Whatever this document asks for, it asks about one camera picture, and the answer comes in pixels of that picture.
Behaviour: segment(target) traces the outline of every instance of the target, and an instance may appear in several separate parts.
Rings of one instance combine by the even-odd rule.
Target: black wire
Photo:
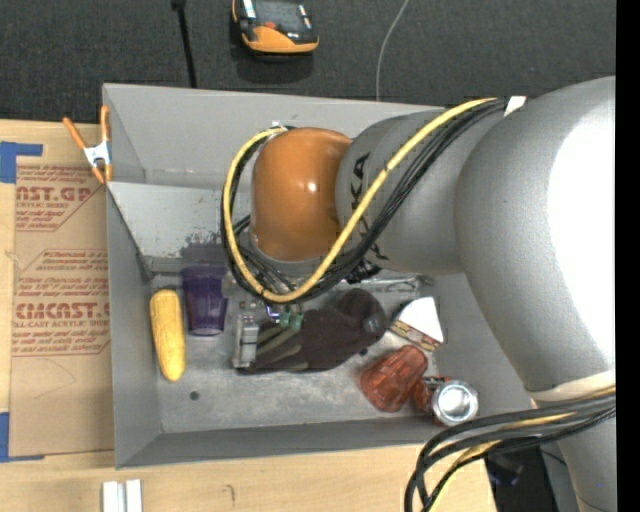
[[[550,453],[550,452],[545,452],[544,450],[542,450],[542,453],[544,455],[547,455],[549,457],[551,457],[553,460],[555,460],[556,462],[559,462],[560,464],[562,464],[563,466],[567,465],[567,462],[563,459],[561,459],[560,457],[558,457],[557,455]]]
[[[187,18],[184,14],[186,3],[186,0],[171,0],[171,8],[178,13],[182,46],[184,47],[184,56],[187,61],[187,71],[189,72],[189,84],[192,89],[197,89],[196,68],[193,63],[193,54],[191,53],[191,42],[189,41],[189,27],[187,25]]]
[[[424,145],[420,150],[418,157],[410,163],[405,173],[403,173],[382,210],[372,222],[367,233],[358,242],[358,245],[351,250],[341,253],[338,258],[336,258],[336,261],[334,261],[329,269],[327,269],[321,279],[318,280],[318,282],[311,287],[309,291],[296,299],[296,302],[304,302],[306,300],[313,299],[325,293],[344,279],[347,279],[348,281],[361,280],[363,277],[368,277],[377,273],[380,270],[380,267],[375,265],[375,263],[367,261],[365,256],[377,238],[387,227],[393,215],[395,215],[396,211],[402,206],[411,190],[414,189],[422,176],[424,176],[428,171],[431,164],[451,145],[451,143],[453,143],[453,141],[480,120],[503,110],[504,104],[504,101],[497,100],[487,102],[475,107],[474,109],[461,113],[456,116],[456,118],[449,120],[445,125],[438,127],[434,132],[429,134],[428,138],[424,141]],[[257,148],[262,145],[262,143],[263,141],[261,140],[254,144],[238,164],[238,168],[232,182],[232,205],[235,200],[235,192],[240,175],[244,171],[244,167],[248,160],[255,153]],[[243,224],[243,226],[243,229],[246,229],[248,224]],[[230,254],[228,259],[232,268],[232,273],[240,286],[250,293],[257,295],[255,290],[253,290],[253,287],[246,281],[244,276],[242,276]],[[359,267],[361,267],[361,269],[368,268],[369,275],[367,276],[362,270],[358,271]],[[265,282],[259,282],[263,287],[266,287]]]
[[[466,466],[467,464],[471,464],[472,462],[476,462],[478,460],[482,460],[482,459],[486,459],[487,457],[491,456],[491,455],[499,455],[499,454],[504,454],[504,453],[513,453],[513,452],[517,452],[517,451],[522,451],[522,450],[526,450],[528,448],[533,448],[536,446],[540,446],[542,444],[547,444],[550,442],[554,442],[554,441],[559,441],[562,440],[566,437],[569,436],[573,436],[573,435],[577,435],[580,432],[583,432],[584,430],[587,430],[589,428],[595,427],[597,424],[608,420],[609,418],[612,418],[613,416],[615,416],[616,414],[616,407],[612,407],[610,409],[606,409],[605,411],[602,411],[600,414],[597,414],[595,416],[593,416],[592,418],[590,418],[589,420],[585,420],[583,422],[581,422],[579,425],[573,426],[573,427],[569,427],[563,430],[560,430],[559,432],[555,432],[553,434],[548,434],[542,437],[537,437],[534,439],[513,439],[513,440],[507,440],[504,441],[502,443],[499,443],[495,446],[492,446],[491,448],[487,449],[485,452],[475,455],[473,457],[470,457],[469,459],[463,461],[460,464],[455,465],[453,468],[449,469],[449,471],[447,471],[447,473],[440,479],[440,481],[438,482],[438,485],[436,485],[436,487],[434,488],[434,490],[432,491],[432,493],[428,496],[427,498],[427,502],[424,504],[423,507],[423,512],[428,512],[431,507],[433,506],[433,504],[435,503],[436,499],[438,498],[438,495],[442,492],[442,490],[444,489],[447,481],[462,467]]]
[[[230,194],[229,194],[229,215],[231,219],[233,219],[233,206],[235,204],[235,197],[238,192],[238,185],[240,183],[242,172],[244,171],[249,160],[253,157],[253,155],[258,150],[258,148],[263,144],[264,140],[265,139],[260,139],[254,142],[238,161],[236,173],[233,176],[231,187],[230,187]],[[220,204],[220,218],[223,219],[223,222],[224,222],[225,212],[224,212],[223,203]],[[248,216],[244,217],[243,219],[241,219],[236,223],[235,227],[237,227],[238,229],[240,228],[245,229],[249,225],[249,219],[250,217]],[[222,242],[222,247],[224,248],[225,256],[227,260],[227,266],[229,267],[231,274],[233,275],[234,279],[242,289],[251,293],[252,295],[256,295],[256,291],[249,284],[249,282],[244,278],[244,276],[242,275],[242,272],[240,272],[240,269],[238,268],[238,265],[235,262],[233,254],[231,252],[231,248],[229,246],[227,232],[226,232],[226,229],[224,228],[224,225],[222,226],[222,229],[220,230],[220,232],[221,232],[220,238]]]
[[[236,237],[249,226],[250,220],[251,220],[251,216],[246,215],[245,217],[240,219],[238,222],[236,222],[236,224],[233,225],[233,231]],[[225,248],[225,251],[228,249],[228,244],[226,243],[226,239],[224,240],[223,247]],[[247,263],[248,266],[253,266],[260,272],[260,274],[255,276],[257,280],[260,279],[260,275],[263,275],[265,279],[268,280],[269,283],[271,283],[275,288],[279,288],[280,285],[284,285],[290,291],[293,291],[295,289],[293,284],[284,275],[282,275],[280,271],[274,268],[271,264],[261,260],[260,257],[248,247],[243,247],[243,249],[244,249],[243,257],[245,259],[245,263]],[[234,278],[237,281],[242,282],[243,284],[246,285],[245,290],[254,292],[253,288],[249,285],[248,282],[246,282],[246,280],[244,279],[244,276],[239,271],[238,266],[235,263],[232,264],[231,261],[229,261],[228,263],[230,268],[232,269],[232,274],[234,275]]]
[[[553,430],[557,428],[557,425],[559,424],[573,424],[576,420],[581,420],[585,417],[588,418],[591,415],[601,411],[603,408],[610,407],[612,403],[615,404],[615,394],[590,399],[574,399],[542,409],[531,409],[526,411],[519,411],[516,413],[505,413],[497,416],[488,416],[477,420],[471,420],[467,423],[455,427],[451,427],[433,437],[431,441],[429,441],[423,447],[423,449],[420,451],[420,454],[418,455],[416,472],[413,476],[416,477],[420,496],[424,500],[427,495],[427,490],[424,486],[423,475],[434,463],[462,449],[502,439],[505,437],[505,432],[509,432],[509,430],[491,431],[472,437],[466,437],[432,453],[438,445],[442,444],[448,439],[451,439],[454,436],[481,428],[496,427],[498,425],[510,424],[518,421],[533,420],[551,417],[559,414],[572,413],[570,417],[557,419],[553,423],[550,422],[544,425],[532,426],[532,428],[538,429],[538,432],[544,433],[547,430]]]
[[[420,150],[418,157],[411,162],[407,171],[405,171],[399,183],[394,188],[394,191],[386,201],[385,206],[383,206],[358,245],[340,255],[336,259],[336,262],[327,270],[323,279],[298,300],[309,300],[317,297],[342,281],[353,268],[362,261],[367,252],[369,252],[372,245],[391,221],[393,215],[437,157],[472,125],[503,108],[503,101],[488,102],[487,104],[480,105],[480,107],[476,107],[476,109],[462,113],[430,134],[429,140],[425,141],[425,145]]]

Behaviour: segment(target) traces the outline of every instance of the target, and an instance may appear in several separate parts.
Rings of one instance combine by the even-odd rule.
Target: purple cup
[[[227,299],[222,279],[227,269],[219,265],[191,265],[182,270],[187,328],[194,336],[213,336],[224,329]]]

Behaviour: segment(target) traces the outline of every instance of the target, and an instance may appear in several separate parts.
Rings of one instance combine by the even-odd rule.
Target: cable bundle
[[[434,509],[451,476],[461,467],[491,455],[515,452],[559,441],[616,415],[615,385],[587,398],[557,405],[471,420],[442,431],[421,450],[404,497],[405,512],[412,512],[413,497],[420,495],[422,511]],[[425,473],[436,462],[465,450],[431,493]]]
[[[242,288],[267,303],[287,304],[317,297],[343,279],[352,282],[358,279],[358,276],[364,275],[363,268],[367,269],[369,276],[373,275],[379,269],[366,261],[365,255],[429,167],[466,130],[480,120],[504,110],[504,107],[505,102],[501,100],[473,100],[443,112],[411,137],[376,176],[334,246],[315,272],[300,286],[294,286],[281,272],[265,262],[258,253],[250,248],[239,246],[236,241],[249,226],[249,217],[245,217],[235,225],[232,223],[233,203],[244,167],[264,142],[288,128],[276,127],[255,135],[245,143],[232,161],[223,190],[222,240],[236,281]],[[344,250],[349,237],[387,176],[419,144],[423,144],[422,148],[387,198],[380,213],[369,226],[369,230],[355,247]]]

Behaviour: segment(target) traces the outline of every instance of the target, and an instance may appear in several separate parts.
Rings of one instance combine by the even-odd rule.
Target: blue tape
[[[42,457],[9,457],[9,413],[0,412],[0,464],[18,460],[39,460]]]
[[[18,156],[42,156],[42,144],[0,142],[0,183],[16,182]]]

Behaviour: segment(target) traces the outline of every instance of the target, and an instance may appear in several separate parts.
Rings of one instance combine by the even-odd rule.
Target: wooden table
[[[37,138],[46,123],[0,120],[3,137]],[[13,241],[14,190],[0,188],[0,243],[4,254]],[[5,321],[0,333],[0,384],[10,371],[7,297],[12,279],[5,258],[0,267],[0,303]],[[0,411],[8,404],[0,385]],[[140,469],[114,469],[111,451],[50,455],[38,461],[0,464],[0,509],[21,511],[99,511],[105,481],[141,479],[145,512],[223,511],[393,511],[402,510],[404,490],[420,445],[261,459],[227,460]],[[434,468],[428,482],[451,462]],[[495,512],[482,462],[465,467],[443,495],[438,512]]]

